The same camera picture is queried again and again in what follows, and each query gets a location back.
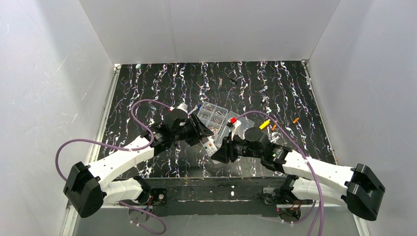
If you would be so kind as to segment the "white remote control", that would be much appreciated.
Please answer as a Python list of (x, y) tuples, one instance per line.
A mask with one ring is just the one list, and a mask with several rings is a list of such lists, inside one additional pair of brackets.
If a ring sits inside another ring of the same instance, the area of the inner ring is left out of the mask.
[(218, 148), (215, 146), (211, 137), (203, 137), (201, 139), (201, 144), (209, 157), (212, 157), (218, 151)]

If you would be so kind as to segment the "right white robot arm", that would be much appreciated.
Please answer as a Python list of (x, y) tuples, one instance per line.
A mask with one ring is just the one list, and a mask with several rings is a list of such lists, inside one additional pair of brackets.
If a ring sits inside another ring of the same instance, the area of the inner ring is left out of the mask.
[(281, 187), (265, 194), (270, 204), (297, 200), (323, 201), (346, 207), (352, 214), (368, 220), (377, 219), (385, 187), (366, 165), (333, 165), (314, 158), (304, 159), (288, 147), (272, 143), (259, 128), (246, 130), (244, 138), (232, 132), (217, 148), (212, 141), (203, 147), (217, 162), (234, 162), (239, 157), (258, 158), (267, 169), (286, 175)]

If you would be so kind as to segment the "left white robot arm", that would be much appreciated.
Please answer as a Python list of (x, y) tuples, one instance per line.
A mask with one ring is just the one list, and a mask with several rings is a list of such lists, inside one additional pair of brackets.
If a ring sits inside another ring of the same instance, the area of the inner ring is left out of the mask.
[(146, 128), (134, 141), (109, 156), (88, 164), (72, 166), (63, 192), (82, 218), (96, 213), (104, 204), (133, 200), (147, 204), (158, 194), (142, 177), (117, 180), (134, 166), (168, 150), (175, 142), (196, 145), (212, 136), (195, 113), (175, 108), (159, 124)]

